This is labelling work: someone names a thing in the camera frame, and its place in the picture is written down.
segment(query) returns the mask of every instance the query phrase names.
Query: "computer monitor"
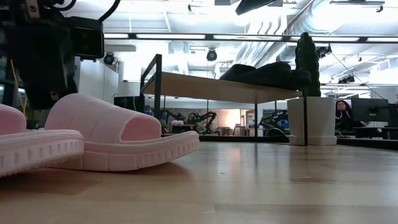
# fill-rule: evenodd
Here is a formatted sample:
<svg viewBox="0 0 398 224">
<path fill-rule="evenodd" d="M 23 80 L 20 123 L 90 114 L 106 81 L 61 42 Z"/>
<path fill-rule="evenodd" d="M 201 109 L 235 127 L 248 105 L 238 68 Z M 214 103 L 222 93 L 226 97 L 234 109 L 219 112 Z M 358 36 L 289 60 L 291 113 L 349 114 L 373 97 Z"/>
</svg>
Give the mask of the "computer monitor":
<svg viewBox="0 0 398 224">
<path fill-rule="evenodd" d="M 351 99 L 353 119 L 355 121 L 390 121 L 390 106 L 383 99 Z"/>
</svg>

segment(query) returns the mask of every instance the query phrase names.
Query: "security camera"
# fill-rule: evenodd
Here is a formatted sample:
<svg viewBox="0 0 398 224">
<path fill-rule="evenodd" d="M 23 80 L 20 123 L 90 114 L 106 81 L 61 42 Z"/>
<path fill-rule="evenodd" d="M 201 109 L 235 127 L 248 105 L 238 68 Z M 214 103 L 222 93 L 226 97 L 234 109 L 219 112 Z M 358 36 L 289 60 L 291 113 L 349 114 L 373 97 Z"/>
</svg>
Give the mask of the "security camera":
<svg viewBox="0 0 398 224">
<path fill-rule="evenodd" d="M 104 58 L 106 65 L 114 65 L 118 62 L 118 58 L 114 56 L 114 52 L 107 52 Z"/>
<path fill-rule="evenodd" d="M 209 49 L 209 52 L 207 53 L 207 61 L 209 62 L 214 62 L 215 60 L 217 60 L 217 53 L 215 49 Z"/>
</svg>

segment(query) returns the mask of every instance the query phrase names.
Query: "black metal table leg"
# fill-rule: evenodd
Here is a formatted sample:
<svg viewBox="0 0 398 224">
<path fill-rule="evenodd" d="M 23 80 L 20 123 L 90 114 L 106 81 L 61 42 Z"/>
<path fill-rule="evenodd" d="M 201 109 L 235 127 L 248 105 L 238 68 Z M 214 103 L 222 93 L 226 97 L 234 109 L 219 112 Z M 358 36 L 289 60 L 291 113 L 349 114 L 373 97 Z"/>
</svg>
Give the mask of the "black metal table leg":
<svg viewBox="0 0 398 224">
<path fill-rule="evenodd" d="M 304 146 L 308 145 L 308 114 L 307 114 L 307 88 L 303 90 L 304 107 Z"/>
<path fill-rule="evenodd" d="M 162 115 L 160 113 L 161 94 L 162 94 L 162 55 L 156 55 L 154 117 L 157 119 L 162 118 Z"/>
<path fill-rule="evenodd" d="M 255 103 L 254 104 L 254 137 L 256 138 L 256 137 L 258 137 L 258 130 L 257 130 L 257 128 L 258 128 L 258 105 L 257 105 L 257 103 Z"/>
<path fill-rule="evenodd" d="M 140 89 L 139 104 L 140 104 L 140 106 L 138 106 L 138 112 L 141 112 L 141 113 L 145 113 L 145 97 L 144 97 L 144 93 L 141 91 L 142 88 L 144 87 L 144 85 L 145 85 L 145 80 L 144 80 L 144 78 L 141 78 L 141 82 L 139 84 L 139 89 Z"/>
</svg>

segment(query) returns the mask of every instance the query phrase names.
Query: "ceiling light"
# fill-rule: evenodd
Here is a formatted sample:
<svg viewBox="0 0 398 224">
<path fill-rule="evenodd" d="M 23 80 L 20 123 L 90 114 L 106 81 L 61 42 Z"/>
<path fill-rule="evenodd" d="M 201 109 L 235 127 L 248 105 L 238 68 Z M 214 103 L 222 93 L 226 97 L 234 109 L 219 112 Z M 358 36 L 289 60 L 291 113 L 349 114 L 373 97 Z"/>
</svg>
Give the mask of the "ceiling light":
<svg viewBox="0 0 398 224">
<path fill-rule="evenodd" d="M 216 40 L 282 40 L 281 36 L 264 36 L 264 35 L 214 35 Z"/>
<path fill-rule="evenodd" d="M 365 6 L 380 6 L 385 3 L 386 3 L 385 1 L 364 1 L 364 0 L 330 1 L 330 4 L 350 4 L 350 5 L 365 5 Z"/>
<path fill-rule="evenodd" d="M 337 84 L 337 83 L 322 83 L 323 86 L 361 86 L 363 84 Z"/>
<path fill-rule="evenodd" d="M 296 46 L 297 46 L 297 43 L 295 43 L 295 42 L 288 42 L 288 43 L 286 43 L 286 45 L 292 46 L 292 47 L 296 47 Z M 329 44 L 328 44 L 328 43 L 315 43 L 315 46 L 317 46 L 317 47 L 329 47 Z"/>
<path fill-rule="evenodd" d="M 313 41 L 324 41 L 324 42 L 356 42 L 359 37 L 312 37 Z"/>
<path fill-rule="evenodd" d="M 398 42 L 398 37 L 369 37 L 367 42 Z"/>
<path fill-rule="evenodd" d="M 107 39 L 128 39 L 129 34 L 104 34 Z"/>
<path fill-rule="evenodd" d="M 300 39 L 299 36 L 290 37 L 290 40 L 298 41 Z M 320 37 L 315 36 L 312 37 L 314 42 L 357 42 L 359 37 Z"/>
<path fill-rule="evenodd" d="M 366 84 L 367 86 L 372 87 L 397 87 L 398 84 Z"/>
<path fill-rule="evenodd" d="M 205 46 L 189 46 L 189 50 L 206 50 L 208 47 Z"/>
<path fill-rule="evenodd" d="M 204 39 L 201 34 L 137 34 L 138 39 Z"/>
</svg>

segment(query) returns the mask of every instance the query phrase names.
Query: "pink slide sandal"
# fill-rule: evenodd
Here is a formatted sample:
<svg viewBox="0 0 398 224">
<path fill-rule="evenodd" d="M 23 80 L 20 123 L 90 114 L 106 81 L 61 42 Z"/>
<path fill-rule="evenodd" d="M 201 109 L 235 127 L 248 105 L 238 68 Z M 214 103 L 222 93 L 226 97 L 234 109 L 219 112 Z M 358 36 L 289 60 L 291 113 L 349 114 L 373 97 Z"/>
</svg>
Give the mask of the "pink slide sandal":
<svg viewBox="0 0 398 224">
<path fill-rule="evenodd" d="M 157 119 L 78 93 L 54 105 L 45 128 L 73 129 L 85 138 L 83 156 L 56 166 L 64 169 L 136 170 L 170 162 L 200 147 L 194 131 L 161 138 Z"/>
<path fill-rule="evenodd" d="M 78 131 L 27 132 L 25 116 L 0 104 L 0 177 L 80 156 L 83 147 Z"/>
</svg>

